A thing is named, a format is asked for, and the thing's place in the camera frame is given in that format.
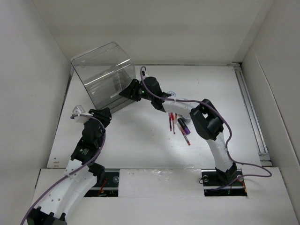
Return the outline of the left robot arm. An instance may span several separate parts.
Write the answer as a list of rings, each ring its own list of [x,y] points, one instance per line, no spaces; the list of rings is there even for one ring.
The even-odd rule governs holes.
[[[21,224],[66,225],[85,194],[104,182],[105,168],[96,163],[106,139],[112,115],[109,108],[85,112],[76,106],[70,117],[83,123],[77,143],[62,178],[52,184],[28,209]]]

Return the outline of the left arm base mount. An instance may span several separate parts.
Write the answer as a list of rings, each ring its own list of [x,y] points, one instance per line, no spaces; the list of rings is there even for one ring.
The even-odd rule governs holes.
[[[105,170],[102,183],[98,182],[86,194],[85,197],[118,197],[119,194],[119,169]]]

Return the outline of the aluminium rail right side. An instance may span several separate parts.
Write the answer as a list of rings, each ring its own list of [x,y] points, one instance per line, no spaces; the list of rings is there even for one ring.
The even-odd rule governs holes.
[[[248,117],[250,120],[250,124],[255,136],[255,141],[257,145],[258,156],[263,167],[272,167],[272,161],[269,156],[269,152],[267,146],[264,141],[264,137],[257,119],[257,115],[255,113],[255,109],[253,103],[251,101],[251,97],[246,85],[246,81],[242,72],[240,63],[233,63],[233,69],[240,87],[241,95],[244,101],[244,105],[246,107]]]

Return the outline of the purple highlighter marker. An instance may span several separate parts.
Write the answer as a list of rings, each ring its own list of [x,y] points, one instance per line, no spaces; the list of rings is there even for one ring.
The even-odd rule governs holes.
[[[184,120],[182,118],[178,118],[177,121],[180,124],[180,126],[182,127],[182,129],[184,130],[185,134],[189,135],[190,134],[190,130],[187,127],[187,125],[185,124]]]

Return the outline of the red pen middle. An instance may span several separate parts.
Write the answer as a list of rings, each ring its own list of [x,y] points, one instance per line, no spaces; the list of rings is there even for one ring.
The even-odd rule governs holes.
[[[175,131],[175,116],[176,116],[175,113],[171,113],[173,134],[176,134],[176,131]]]

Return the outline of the red pen lower right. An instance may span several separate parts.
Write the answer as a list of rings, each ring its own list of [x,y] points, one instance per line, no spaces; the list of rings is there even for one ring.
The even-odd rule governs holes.
[[[180,128],[180,131],[181,131],[181,133],[182,133],[182,135],[183,135],[183,137],[184,137],[184,139],[185,139],[187,145],[190,146],[191,143],[190,143],[190,141],[188,140],[187,135],[186,135],[185,131],[183,130],[183,128]]]

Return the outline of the clear acrylic drawer organizer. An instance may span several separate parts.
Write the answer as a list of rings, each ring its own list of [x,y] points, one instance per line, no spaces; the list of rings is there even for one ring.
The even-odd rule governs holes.
[[[120,93],[136,78],[135,65],[116,42],[73,57],[71,65],[97,110],[115,113],[133,103]]]

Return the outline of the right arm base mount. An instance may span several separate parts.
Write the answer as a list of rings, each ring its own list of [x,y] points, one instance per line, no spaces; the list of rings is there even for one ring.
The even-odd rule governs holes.
[[[199,179],[199,184],[203,185],[203,192],[205,197],[224,197],[224,196],[244,196],[247,197],[247,189],[243,181],[235,181],[234,183],[226,186],[229,182],[221,181],[215,169],[201,170],[202,177]]]

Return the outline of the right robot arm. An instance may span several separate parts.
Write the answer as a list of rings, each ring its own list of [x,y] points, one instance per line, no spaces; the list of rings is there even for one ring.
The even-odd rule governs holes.
[[[161,90],[154,77],[146,77],[141,81],[133,79],[119,95],[136,102],[146,99],[159,111],[189,117],[197,134],[208,143],[214,157],[219,182],[219,187],[215,190],[221,190],[234,183],[237,166],[228,155],[228,143],[225,142],[223,135],[224,120],[209,100],[192,101],[174,98]]]

